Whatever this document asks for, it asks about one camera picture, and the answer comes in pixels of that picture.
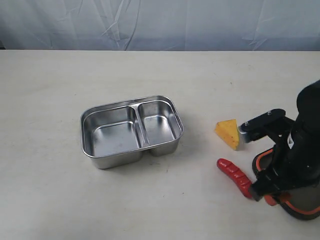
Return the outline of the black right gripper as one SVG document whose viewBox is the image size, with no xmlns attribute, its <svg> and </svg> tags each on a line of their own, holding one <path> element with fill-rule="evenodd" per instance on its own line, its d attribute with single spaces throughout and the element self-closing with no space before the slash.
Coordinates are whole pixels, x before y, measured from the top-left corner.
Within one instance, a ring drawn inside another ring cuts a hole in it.
<svg viewBox="0 0 320 240">
<path fill-rule="evenodd" d="M 284 117 L 284 123 L 285 132 L 274 142 L 271 163 L 249 188 L 254 200 L 264 197 L 270 206 L 287 202 L 288 191 L 320 181 L 320 121 Z"/>
</svg>

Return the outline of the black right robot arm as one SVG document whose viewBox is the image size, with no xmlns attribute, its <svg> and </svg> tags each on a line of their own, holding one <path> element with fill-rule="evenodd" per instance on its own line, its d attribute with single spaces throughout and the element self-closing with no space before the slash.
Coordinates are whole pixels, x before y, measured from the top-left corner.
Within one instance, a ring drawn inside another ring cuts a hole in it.
<svg viewBox="0 0 320 240">
<path fill-rule="evenodd" d="M 320 181 L 320 82 L 306 86 L 297 96 L 298 116 L 286 117 L 277 108 L 242 124 L 250 141 L 265 136 L 274 141 L 271 162 L 258 172 L 248 191 L 254 200 L 295 189 L 317 185 Z"/>
</svg>

